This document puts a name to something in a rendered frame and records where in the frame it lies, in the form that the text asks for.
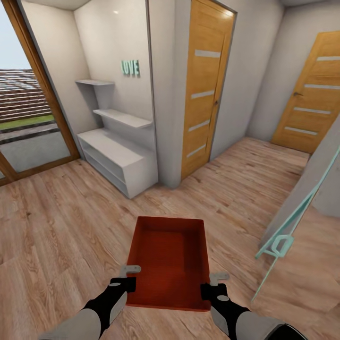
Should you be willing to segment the storage box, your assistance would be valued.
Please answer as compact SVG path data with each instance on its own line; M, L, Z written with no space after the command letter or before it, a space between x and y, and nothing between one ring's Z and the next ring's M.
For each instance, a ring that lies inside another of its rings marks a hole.
M138 216L127 265L141 266L126 306L211 311L201 284L210 284L204 220Z

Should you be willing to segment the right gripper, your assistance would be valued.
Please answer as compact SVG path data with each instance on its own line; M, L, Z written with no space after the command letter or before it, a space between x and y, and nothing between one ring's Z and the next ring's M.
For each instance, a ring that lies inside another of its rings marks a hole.
M212 299L212 293L214 291L220 291L222 293L225 293L228 297L227 294L227 288L226 285L223 283L218 283L218 286L210 286L210 284L205 283L205 284L201 284L201 297L202 300L211 300Z

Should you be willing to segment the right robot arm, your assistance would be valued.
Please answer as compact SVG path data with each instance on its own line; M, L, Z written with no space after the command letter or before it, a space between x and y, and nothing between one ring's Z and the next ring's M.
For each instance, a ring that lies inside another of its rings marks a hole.
M201 284L202 300L211 302L211 315L215 325L231 340L309 340L295 326L279 319L256 314L228 297L226 285L218 280L228 280L227 272L209 274L210 284Z

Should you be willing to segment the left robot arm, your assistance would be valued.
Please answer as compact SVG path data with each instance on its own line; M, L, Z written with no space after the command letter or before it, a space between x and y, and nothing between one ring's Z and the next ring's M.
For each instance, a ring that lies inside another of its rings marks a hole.
M140 271L139 265L121 266L119 277L111 279L105 292L89 300L81 311L36 340L99 340L124 309L127 293L136 291L136 276L128 277L127 274Z

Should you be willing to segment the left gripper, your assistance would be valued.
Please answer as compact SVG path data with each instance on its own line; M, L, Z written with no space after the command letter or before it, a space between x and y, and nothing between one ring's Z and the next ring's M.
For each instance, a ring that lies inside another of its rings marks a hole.
M123 281L127 286L127 293L136 291L136 276L127 277L127 278L112 278L110 283L114 281Z

